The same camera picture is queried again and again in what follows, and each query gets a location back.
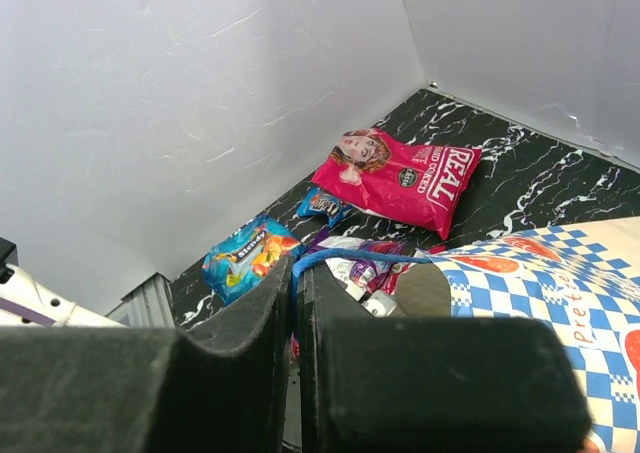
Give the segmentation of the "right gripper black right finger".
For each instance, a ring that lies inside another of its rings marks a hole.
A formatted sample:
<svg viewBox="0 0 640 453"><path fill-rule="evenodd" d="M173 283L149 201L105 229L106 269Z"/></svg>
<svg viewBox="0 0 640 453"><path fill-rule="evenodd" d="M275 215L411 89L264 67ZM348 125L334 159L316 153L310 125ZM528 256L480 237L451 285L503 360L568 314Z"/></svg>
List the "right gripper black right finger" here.
<svg viewBox="0 0 640 453"><path fill-rule="evenodd" d="M545 324L367 312L318 265L298 287L306 452L577 452L592 426Z"/></svg>

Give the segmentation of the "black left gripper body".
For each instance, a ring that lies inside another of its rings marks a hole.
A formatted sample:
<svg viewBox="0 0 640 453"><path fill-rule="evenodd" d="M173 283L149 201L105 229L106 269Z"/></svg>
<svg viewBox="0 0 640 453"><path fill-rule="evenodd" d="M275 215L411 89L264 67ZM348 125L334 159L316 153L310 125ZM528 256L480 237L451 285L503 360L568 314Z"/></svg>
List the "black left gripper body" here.
<svg viewBox="0 0 640 453"><path fill-rule="evenodd" d="M451 316L451 287L434 264L412 264L398 277L395 297L408 316Z"/></svg>

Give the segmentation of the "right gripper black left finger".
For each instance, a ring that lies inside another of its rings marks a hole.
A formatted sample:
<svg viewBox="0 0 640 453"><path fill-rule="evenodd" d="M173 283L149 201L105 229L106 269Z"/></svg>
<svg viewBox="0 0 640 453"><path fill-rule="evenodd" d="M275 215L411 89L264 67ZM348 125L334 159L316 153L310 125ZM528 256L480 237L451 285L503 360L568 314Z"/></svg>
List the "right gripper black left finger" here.
<svg viewBox="0 0 640 453"><path fill-rule="evenodd" d="M191 331L1 325L5 452L278 452L291 262Z"/></svg>

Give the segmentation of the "red snack packet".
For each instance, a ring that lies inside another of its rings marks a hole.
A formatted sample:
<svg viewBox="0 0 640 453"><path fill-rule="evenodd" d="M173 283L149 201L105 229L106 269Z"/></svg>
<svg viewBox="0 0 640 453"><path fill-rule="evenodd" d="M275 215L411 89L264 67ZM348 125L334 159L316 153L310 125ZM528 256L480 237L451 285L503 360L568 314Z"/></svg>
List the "red snack packet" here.
<svg viewBox="0 0 640 453"><path fill-rule="evenodd" d="M427 250L415 249L411 255L412 258L426 258L428 255L435 255L444 252L446 247L444 245L438 245ZM389 270L386 280L382 283L380 290L387 296L394 296L399 278L408 272L414 266L413 263L401 262L394 263Z"/></svg>

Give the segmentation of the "purple snack packet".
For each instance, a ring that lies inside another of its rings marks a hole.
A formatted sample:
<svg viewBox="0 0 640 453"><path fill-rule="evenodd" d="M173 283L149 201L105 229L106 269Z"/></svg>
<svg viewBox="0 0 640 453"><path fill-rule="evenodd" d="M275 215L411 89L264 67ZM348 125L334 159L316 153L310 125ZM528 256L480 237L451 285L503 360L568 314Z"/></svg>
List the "purple snack packet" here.
<svg viewBox="0 0 640 453"><path fill-rule="evenodd" d="M330 236L323 228L307 247L307 253L328 249L344 249L350 252L369 252L384 255L402 255L405 241L365 240L349 236ZM356 300L364 300L379 290L389 277L393 264L388 261L364 258L332 257L325 260L332 275Z"/></svg>

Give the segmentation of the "pink snack bag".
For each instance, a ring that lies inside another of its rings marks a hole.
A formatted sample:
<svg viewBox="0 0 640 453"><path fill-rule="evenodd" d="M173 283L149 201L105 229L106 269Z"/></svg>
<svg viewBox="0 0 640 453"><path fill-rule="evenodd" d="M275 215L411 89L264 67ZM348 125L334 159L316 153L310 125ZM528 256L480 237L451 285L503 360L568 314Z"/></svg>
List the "pink snack bag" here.
<svg viewBox="0 0 640 453"><path fill-rule="evenodd" d="M312 182L368 214L445 240L481 156L480 148L412 146L376 128L355 130L340 138Z"/></svg>

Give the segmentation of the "blue candy bar wrapper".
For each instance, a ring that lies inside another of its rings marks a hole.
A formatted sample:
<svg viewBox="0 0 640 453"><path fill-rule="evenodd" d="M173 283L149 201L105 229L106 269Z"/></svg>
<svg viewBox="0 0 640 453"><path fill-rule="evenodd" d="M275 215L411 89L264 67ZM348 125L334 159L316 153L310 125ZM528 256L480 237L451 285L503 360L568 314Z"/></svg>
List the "blue candy bar wrapper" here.
<svg viewBox="0 0 640 453"><path fill-rule="evenodd" d="M328 226L334 228L345 219L352 209L353 206L344 200L325 192L319 187L313 187L298 207L296 214L302 218L323 214L327 217Z"/></svg>

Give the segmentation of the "checkered paper bag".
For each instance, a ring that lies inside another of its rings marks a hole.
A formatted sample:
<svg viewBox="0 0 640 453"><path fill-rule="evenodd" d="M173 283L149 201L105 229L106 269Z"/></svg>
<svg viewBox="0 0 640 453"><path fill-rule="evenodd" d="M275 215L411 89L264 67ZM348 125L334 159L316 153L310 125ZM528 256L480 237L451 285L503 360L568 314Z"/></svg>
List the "checkered paper bag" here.
<svg viewBox="0 0 640 453"><path fill-rule="evenodd" d="M521 231L428 255L456 318L525 318L563 346L592 426L580 451L639 448L639 222Z"/></svg>

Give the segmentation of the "blue chips bag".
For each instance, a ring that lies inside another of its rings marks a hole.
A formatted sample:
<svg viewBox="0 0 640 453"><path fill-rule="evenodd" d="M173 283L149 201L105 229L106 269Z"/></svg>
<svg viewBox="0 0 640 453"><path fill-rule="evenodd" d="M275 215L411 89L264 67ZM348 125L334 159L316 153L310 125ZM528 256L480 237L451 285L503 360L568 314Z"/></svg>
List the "blue chips bag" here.
<svg viewBox="0 0 640 453"><path fill-rule="evenodd" d="M256 287L280 259L297 259L305 249L288 228L262 214L209 250L202 275L228 306Z"/></svg>

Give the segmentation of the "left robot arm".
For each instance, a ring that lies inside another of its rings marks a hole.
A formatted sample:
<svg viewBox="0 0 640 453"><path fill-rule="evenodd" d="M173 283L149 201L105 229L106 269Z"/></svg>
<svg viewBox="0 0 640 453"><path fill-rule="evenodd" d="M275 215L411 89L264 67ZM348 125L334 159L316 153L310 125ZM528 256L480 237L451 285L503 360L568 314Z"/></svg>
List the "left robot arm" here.
<svg viewBox="0 0 640 453"><path fill-rule="evenodd" d="M371 315L448 316L451 287L441 270L422 256L385 255L364 250L332 248L304 256L293 265L291 286L294 298L304 273L330 260L387 261L406 264L398 269L395 293L379 289L362 303ZM1 325L38 327L116 327L111 318L90 311L51 292L28 273L6 261L1 263Z"/></svg>

